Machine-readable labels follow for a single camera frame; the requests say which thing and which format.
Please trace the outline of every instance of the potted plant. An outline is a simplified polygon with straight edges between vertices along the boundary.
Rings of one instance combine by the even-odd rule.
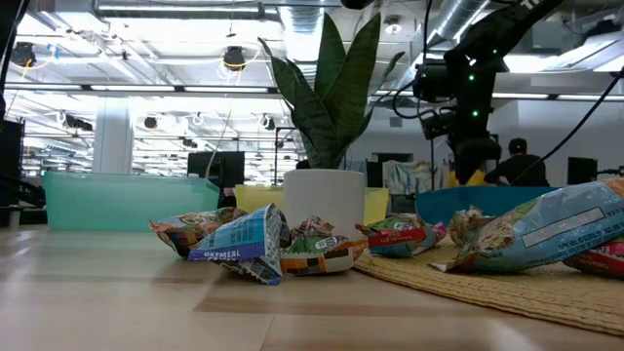
[[[345,52],[332,18],[325,14],[314,88],[292,61],[271,57],[273,75],[300,131],[312,170],[285,174],[284,212],[290,225],[317,215],[335,226],[338,235],[353,237],[364,219],[364,176],[337,170],[349,145],[367,128],[369,97],[386,80],[403,53],[388,63],[378,86],[371,89],[381,16],[374,16]]]

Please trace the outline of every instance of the white flower pot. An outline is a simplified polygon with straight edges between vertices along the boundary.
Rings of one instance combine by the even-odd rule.
[[[334,226],[333,234],[358,238],[364,222],[364,175],[350,171],[297,170],[284,175],[284,214],[289,227],[316,215]]]

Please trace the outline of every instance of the teal plastic bin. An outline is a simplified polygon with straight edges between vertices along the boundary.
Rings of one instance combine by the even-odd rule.
[[[456,211],[476,206],[484,215],[504,215],[518,205],[557,190],[553,187],[462,186],[416,195],[418,214],[428,223],[448,225]]]
[[[148,231],[149,219],[215,210],[218,188],[202,178],[47,172],[52,230]]]

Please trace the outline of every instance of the snack bag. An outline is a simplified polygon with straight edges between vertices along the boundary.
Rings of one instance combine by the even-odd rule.
[[[333,273],[353,267],[368,246],[366,238],[350,241],[333,235],[333,226],[311,217],[291,230],[292,244],[281,250],[282,270],[295,275]]]
[[[190,248],[221,225],[246,215],[236,208],[223,208],[198,214],[183,214],[171,218],[149,221],[149,228],[158,238],[182,257],[188,257]]]
[[[468,211],[457,211],[448,224],[448,235],[458,247],[462,248],[466,237],[470,236],[471,232],[480,230],[495,218],[483,216],[483,212],[474,206],[471,206]]]
[[[371,254],[412,257],[432,248],[447,234],[444,226],[431,226],[417,214],[394,214],[369,226],[356,224],[369,238]]]
[[[514,272],[555,263],[624,233],[624,178],[574,185],[542,195],[466,238],[441,270]]]
[[[271,204],[223,224],[190,251],[189,260],[210,260],[267,285],[278,285],[281,240],[290,241],[284,215]]]
[[[624,236],[569,258],[564,264],[584,272],[624,278]]]

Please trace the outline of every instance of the green leaf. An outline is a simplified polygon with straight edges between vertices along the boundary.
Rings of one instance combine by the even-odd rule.
[[[296,63],[292,62],[291,60],[289,60],[287,58],[286,58],[286,63],[292,69],[292,72],[294,72],[294,76],[296,77],[297,82],[299,84],[301,84],[301,83],[308,84],[308,81],[305,79],[305,76],[303,75],[303,72],[301,72],[301,68],[299,68],[299,66],[296,65]]]
[[[330,165],[340,145],[330,114],[307,83],[298,85],[294,92],[294,101],[292,122],[305,136],[302,137],[304,145],[309,144],[306,151],[310,152],[310,165],[315,165],[314,168],[332,168]]]
[[[323,98],[342,145],[353,140],[364,123],[380,25],[377,14],[358,32],[338,77]]]
[[[310,141],[310,138],[307,137],[305,133],[301,133],[301,140],[303,141],[303,147],[305,147],[305,153],[308,156],[310,168],[317,170],[331,170],[337,168],[337,165],[332,162],[332,159],[324,158],[316,151],[314,145],[312,145],[312,141]]]
[[[401,59],[403,55],[405,54],[406,52],[398,53],[390,60],[390,62],[388,62],[386,69],[384,69],[383,74],[381,74],[381,80],[379,81],[379,84],[369,89],[369,96],[375,94],[379,89],[381,89],[381,86],[383,86],[383,84],[386,83],[386,80],[388,79],[388,75],[390,75],[394,67],[397,65],[397,62],[399,61],[399,59]]]
[[[325,13],[319,61],[316,66],[316,79],[314,81],[314,91],[319,97],[323,98],[332,87],[345,57],[344,45],[342,45],[338,28],[336,28],[332,17]]]
[[[257,38],[257,40],[260,44],[262,44],[262,48],[264,48],[266,54],[271,57],[273,76],[275,77],[277,87],[280,89],[280,93],[286,101],[294,104],[294,90],[297,85],[297,79],[293,69],[286,62],[283,62],[278,58],[274,58],[273,53],[271,53],[271,49],[269,49],[269,46],[266,45],[266,42],[262,38]]]

